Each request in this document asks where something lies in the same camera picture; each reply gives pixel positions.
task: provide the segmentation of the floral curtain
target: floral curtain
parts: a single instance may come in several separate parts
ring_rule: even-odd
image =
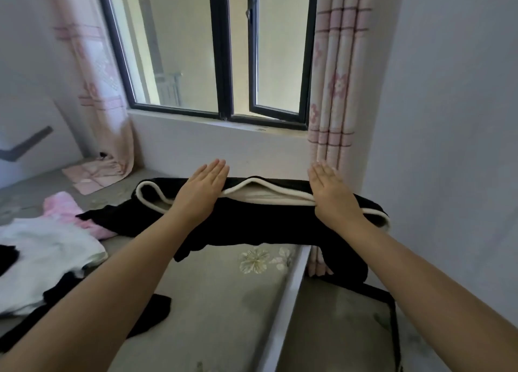
[[[89,194],[126,177],[133,168],[133,135],[126,99],[110,47],[99,0],[53,0],[55,36],[67,44],[77,79],[76,96],[90,123],[100,157],[63,172],[82,193]]]
[[[317,0],[308,140],[311,161],[346,179],[359,106],[372,0]],[[331,273],[312,246],[308,274]]]

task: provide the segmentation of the black cloth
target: black cloth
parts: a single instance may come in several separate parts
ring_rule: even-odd
[[[227,178],[224,190],[236,186],[246,178]],[[265,181],[301,192],[311,192],[308,181],[264,179]],[[154,178],[150,180],[159,186],[165,197],[173,199],[187,181],[186,178]],[[142,188],[147,201],[159,200],[151,186]],[[362,208],[370,208],[384,213],[373,201],[354,195]],[[378,227],[386,220],[373,214],[365,217]],[[90,210],[79,214],[83,220],[92,219],[96,224],[120,235],[136,237],[162,216],[143,205],[136,197],[100,210]],[[199,251],[206,245],[250,244],[305,244],[316,245],[322,250],[327,266],[345,282],[361,283],[367,278],[367,264],[334,231],[326,227],[308,205],[263,205],[219,198],[214,210],[202,224],[197,226],[185,239],[175,254],[181,261],[191,251]]]
[[[0,353],[8,352],[59,300],[65,297],[81,281],[82,279],[75,277],[72,272],[63,275],[53,288],[43,293],[45,304],[36,308],[20,324],[0,338]],[[142,334],[156,326],[169,315],[170,310],[171,298],[153,294],[127,338]]]
[[[20,251],[11,245],[0,245],[0,277],[16,263]]]

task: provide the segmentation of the black window frame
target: black window frame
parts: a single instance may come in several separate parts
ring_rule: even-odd
[[[117,26],[117,20],[112,3],[110,0],[100,0],[108,28],[108,34],[110,35],[115,59],[119,67],[122,83],[126,92],[127,102],[130,108],[161,113],[199,116],[217,120],[228,120],[231,122],[260,126],[307,130],[309,123],[309,93],[313,54],[313,37],[316,19],[316,0],[309,0],[308,5],[306,48],[304,52],[304,65],[302,68],[301,102],[298,114],[281,109],[258,106],[256,104],[257,19],[255,16],[257,16],[257,2],[254,2],[254,0],[248,0],[249,9],[246,12],[249,17],[248,43],[250,112],[262,114],[275,119],[234,114],[229,0],[209,1],[212,25],[212,42],[214,49],[214,72],[216,75],[218,113],[136,102],[135,93],[133,91],[133,85],[130,78],[130,72],[128,69],[126,56],[124,54],[122,41],[120,39],[119,28]]]

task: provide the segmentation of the white fleece lining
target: white fleece lining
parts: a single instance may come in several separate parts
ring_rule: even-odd
[[[257,188],[254,185],[258,184],[264,188]],[[166,209],[159,207],[149,201],[147,201],[142,195],[142,187],[149,185],[159,195],[161,201],[166,204],[172,205],[174,200],[168,199],[160,190],[159,186],[151,181],[142,181],[137,185],[135,189],[135,196],[139,201],[146,207],[165,214]],[[248,178],[243,182],[225,189],[221,192],[220,197],[228,197],[233,200],[242,201],[245,203],[252,204],[267,204],[267,205],[315,205],[313,195],[307,192],[301,192],[294,189],[284,188],[282,186],[274,185],[268,181],[260,178]],[[388,231],[390,229],[390,218],[385,212],[375,210],[373,208],[362,208],[364,214],[377,215],[385,219],[385,225],[382,227],[383,230]]]

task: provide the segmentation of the window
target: window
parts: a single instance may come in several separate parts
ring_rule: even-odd
[[[316,0],[101,0],[129,105],[308,122]]]

